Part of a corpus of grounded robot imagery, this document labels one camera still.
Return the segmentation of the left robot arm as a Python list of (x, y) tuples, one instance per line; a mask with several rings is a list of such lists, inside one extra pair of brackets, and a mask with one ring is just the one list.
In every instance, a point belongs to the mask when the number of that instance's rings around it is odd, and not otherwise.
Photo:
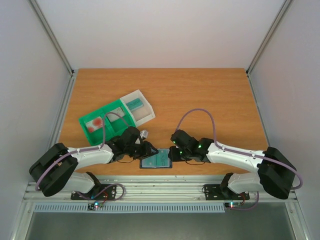
[(30, 167), (29, 174), (36, 183), (35, 190), (46, 197), (66, 190), (93, 200), (104, 192), (103, 186), (93, 173), (78, 173), (78, 169), (115, 163), (124, 156), (144, 160), (158, 152), (137, 128), (130, 126), (121, 135), (96, 146), (68, 148), (56, 143)]

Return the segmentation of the blue card holder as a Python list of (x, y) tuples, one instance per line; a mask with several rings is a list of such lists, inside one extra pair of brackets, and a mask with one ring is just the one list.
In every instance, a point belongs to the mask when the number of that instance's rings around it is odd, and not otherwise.
[(171, 169), (172, 161), (169, 159), (169, 149), (159, 148), (158, 153), (140, 160), (140, 169)]

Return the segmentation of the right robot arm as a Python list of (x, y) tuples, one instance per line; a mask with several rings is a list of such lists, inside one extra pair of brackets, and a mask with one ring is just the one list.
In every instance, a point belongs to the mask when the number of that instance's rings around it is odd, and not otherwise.
[(245, 192), (264, 191), (286, 200), (292, 190), (296, 168), (276, 148), (265, 151), (246, 150), (220, 144), (210, 138), (196, 140), (183, 130), (176, 130), (170, 140), (169, 159), (173, 162), (194, 160), (199, 163), (224, 164), (243, 169), (246, 173), (227, 173), (218, 192), (224, 200)]

